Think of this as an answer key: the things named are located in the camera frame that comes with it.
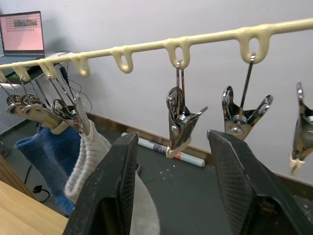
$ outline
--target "laptop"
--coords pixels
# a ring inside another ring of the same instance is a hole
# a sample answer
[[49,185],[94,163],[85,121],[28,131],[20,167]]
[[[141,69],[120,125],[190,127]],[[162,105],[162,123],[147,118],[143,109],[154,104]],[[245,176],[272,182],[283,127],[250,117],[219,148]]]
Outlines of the laptop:
[[[1,64],[43,58],[44,38],[40,11],[0,15],[3,56]],[[11,75],[13,70],[4,70]]]

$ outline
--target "white knit sock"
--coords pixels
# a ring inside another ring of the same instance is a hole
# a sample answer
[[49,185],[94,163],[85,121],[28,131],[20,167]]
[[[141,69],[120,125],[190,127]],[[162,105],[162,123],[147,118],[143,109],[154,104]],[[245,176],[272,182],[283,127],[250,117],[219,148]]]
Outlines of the white knit sock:
[[92,129],[90,132],[93,133],[93,138],[84,133],[80,134],[80,154],[64,189],[66,197],[73,202],[77,201],[86,179],[111,148],[110,142],[97,132],[92,121],[90,121],[90,129]]

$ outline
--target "gray floor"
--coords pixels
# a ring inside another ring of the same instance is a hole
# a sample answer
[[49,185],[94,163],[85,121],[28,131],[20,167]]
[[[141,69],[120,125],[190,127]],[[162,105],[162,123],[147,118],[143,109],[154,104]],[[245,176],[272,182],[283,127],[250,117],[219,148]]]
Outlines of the gray floor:
[[[14,149],[14,144],[17,140],[34,135],[36,129],[34,123],[25,122],[1,137],[12,151],[6,157],[7,162],[23,180],[30,163]],[[105,129],[99,132],[110,142],[120,136],[117,132]],[[167,159],[164,155],[141,146],[138,148],[137,162],[142,166],[140,178],[156,204],[162,235],[232,234],[213,167],[200,168],[180,160]],[[30,190],[36,185],[47,188],[40,173],[34,168],[29,173],[26,185]],[[36,197],[43,200],[46,194],[42,192],[36,194]],[[309,215],[313,204],[301,198],[298,200],[303,202],[302,206],[305,206]],[[59,212],[53,196],[44,204]]]

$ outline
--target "plastic hook loop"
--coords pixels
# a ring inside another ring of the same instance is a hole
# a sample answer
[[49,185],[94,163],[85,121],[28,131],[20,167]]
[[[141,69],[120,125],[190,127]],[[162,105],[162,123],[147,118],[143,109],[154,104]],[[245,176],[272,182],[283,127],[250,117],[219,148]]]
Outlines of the plastic hook loop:
[[[114,57],[117,66],[122,72],[130,73],[133,71],[134,63],[132,59],[132,51],[128,46],[113,47],[110,49],[110,54]],[[123,63],[122,56],[125,56],[127,65]]]
[[190,46],[191,43],[188,37],[181,37],[178,39],[168,39],[164,43],[164,47],[168,52],[172,65],[176,68],[176,64],[179,61],[176,56],[176,49],[178,47],[182,50],[182,62],[180,63],[179,69],[183,70],[187,68],[190,63]]
[[5,77],[5,75],[3,74],[2,70],[0,70],[0,82],[1,82],[1,83],[5,83],[5,82],[6,82],[6,77]]
[[54,69],[53,62],[46,61],[46,59],[40,59],[38,60],[38,64],[48,78],[51,79],[57,78],[57,73]]
[[87,62],[87,56],[85,56],[83,53],[80,53],[71,56],[70,59],[79,71],[80,75],[82,75],[83,77],[88,77],[90,75],[90,67]]
[[24,82],[28,82],[30,80],[29,74],[21,62],[13,63],[12,69]]
[[254,64],[262,62],[268,54],[269,40],[272,36],[272,30],[268,25],[260,25],[253,28],[241,28],[237,36],[240,44],[240,54],[246,63],[250,63],[251,52],[249,42],[252,38],[259,40],[259,51],[254,59]]

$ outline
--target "white wall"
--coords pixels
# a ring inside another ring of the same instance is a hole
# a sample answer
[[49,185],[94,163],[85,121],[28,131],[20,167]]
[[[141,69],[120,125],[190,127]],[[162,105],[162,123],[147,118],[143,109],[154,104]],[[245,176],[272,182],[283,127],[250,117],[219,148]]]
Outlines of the white wall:
[[[312,17],[310,0],[14,0],[1,1],[2,13],[41,10],[46,50],[73,52],[196,35],[243,26]],[[253,67],[245,109],[256,108],[268,94],[274,102],[246,142],[272,171],[289,175],[289,150],[297,118],[296,82],[313,107],[312,31],[275,35],[266,59]],[[165,96],[175,85],[175,69],[166,50],[135,53],[134,71],[122,73],[113,57],[89,60],[92,74],[82,78],[70,67],[70,78],[83,85],[93,113],[168,137]],[[210,150],[206,130],[224,129],[221,95],[227,85],[239,103],[248,65],[237,41],[191,47],[185,70],[186,104],[191,111],[208,105],[192,145]],[[313,184],[313,159],[296,175]]]

